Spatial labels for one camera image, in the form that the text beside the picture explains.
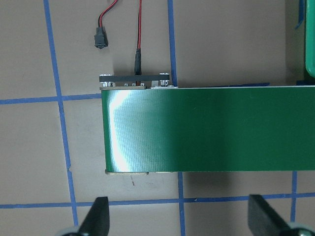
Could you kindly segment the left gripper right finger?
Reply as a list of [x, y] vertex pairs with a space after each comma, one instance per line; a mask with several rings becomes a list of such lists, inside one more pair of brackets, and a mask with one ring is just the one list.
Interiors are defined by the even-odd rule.
[[253, 236], [281, 236], [288, 224], [261, 196], [249, 195], [248, 227]]

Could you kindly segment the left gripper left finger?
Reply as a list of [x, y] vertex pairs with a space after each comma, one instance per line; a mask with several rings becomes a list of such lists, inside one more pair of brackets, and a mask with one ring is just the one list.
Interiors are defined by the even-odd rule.
[[78, 235], [107, 236], [110, 229], [108, 197], [97, 197], [82, 222]]

